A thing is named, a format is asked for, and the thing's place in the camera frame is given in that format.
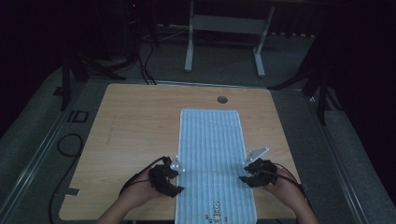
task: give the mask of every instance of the metal frame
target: metal frame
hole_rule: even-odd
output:
[[[192,57],[194,52],[193,32],[194,30],[208,30],[218,32],[230,32],[240,34],[260,35],[260,42],[253,48],[254,61],[256,63],[257,75],[264,77],[264,66],[262,65],[262,46],[268,34],[268,28],[274,15],[275,7],[270,7],[266,20],[228,18],[218,16],[205,16],[194,14],[194,1],[190,0],[189,21],[189,45],[187,46],[186,63],[184,70],[192,71]]]

